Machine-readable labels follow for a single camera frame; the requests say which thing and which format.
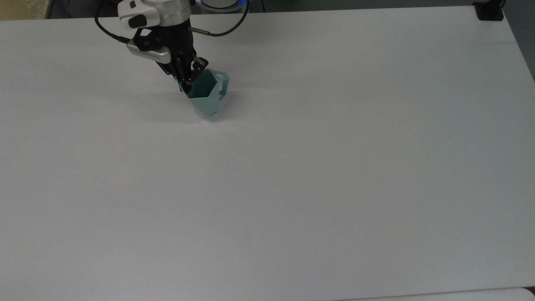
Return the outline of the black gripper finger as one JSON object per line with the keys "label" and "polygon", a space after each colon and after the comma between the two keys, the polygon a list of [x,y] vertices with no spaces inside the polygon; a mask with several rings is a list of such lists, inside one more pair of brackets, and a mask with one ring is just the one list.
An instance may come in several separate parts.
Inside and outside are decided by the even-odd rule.
{"label": "black gripper finger", "polygon": [[189,70],[187,71],[187,82],[193,83],[203,73],[208,66],[208,61],[202,57],[193,56]]}
{"label": "black gripper finger", "polygon": [[188,94],[192,87],[189,78],[192,74],[191,62],[173,62],[173,77],[179,84],[180,90]]}

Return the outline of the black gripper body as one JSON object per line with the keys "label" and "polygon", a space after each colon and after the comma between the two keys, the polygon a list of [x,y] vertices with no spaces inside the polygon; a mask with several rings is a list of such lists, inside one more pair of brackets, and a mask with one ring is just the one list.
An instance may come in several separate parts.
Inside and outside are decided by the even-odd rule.
{"label": "black gripper body", "polygon": [[191,21],[186,20],[174,26],[149,27],[147,36],[142,36],[138,29],[132,39],[139,50],[148,52],[166,47],[171,55],[170,63],[158,63],[167,74],[173,76],[173,62],[191,62],[196,55],[193,33],[189,31]]}

